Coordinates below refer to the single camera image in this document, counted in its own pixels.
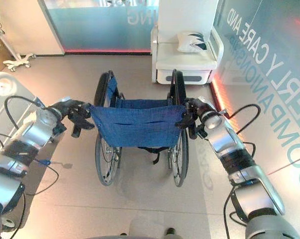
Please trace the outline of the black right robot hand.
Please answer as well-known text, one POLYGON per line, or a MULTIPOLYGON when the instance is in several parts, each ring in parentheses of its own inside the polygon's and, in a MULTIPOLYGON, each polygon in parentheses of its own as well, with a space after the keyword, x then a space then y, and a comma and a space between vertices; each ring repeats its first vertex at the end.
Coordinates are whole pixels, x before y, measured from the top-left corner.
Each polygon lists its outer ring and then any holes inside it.
POLYGON ((204 129, 205 122, 217 115, 219 113, 216 108, 203 96, 186 98, 185 112, 182 114, 182 119, 175 123, 175 126, 180 129, 188 128, 191 139, 197 139, 198 136, 205 139, 207 137, 207 132, 204 129))

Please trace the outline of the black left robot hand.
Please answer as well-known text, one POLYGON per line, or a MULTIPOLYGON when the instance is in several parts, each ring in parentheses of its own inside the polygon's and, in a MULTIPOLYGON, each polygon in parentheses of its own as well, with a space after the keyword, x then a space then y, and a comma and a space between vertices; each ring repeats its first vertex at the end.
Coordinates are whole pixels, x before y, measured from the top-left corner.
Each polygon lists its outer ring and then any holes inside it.
POLYGON ((46 110, 56 116, 58 124, 61 124, 63 119, 68 117, 68 119, 74 124, 71 136, 73 138, 78 138, 80 136, 81 129, 92 130, 95 127, 93 123, 87 121, 87 119, 91 117, 89 110, 90 106, 90 103, 69 99, 50 105, 46 108, 46 110))

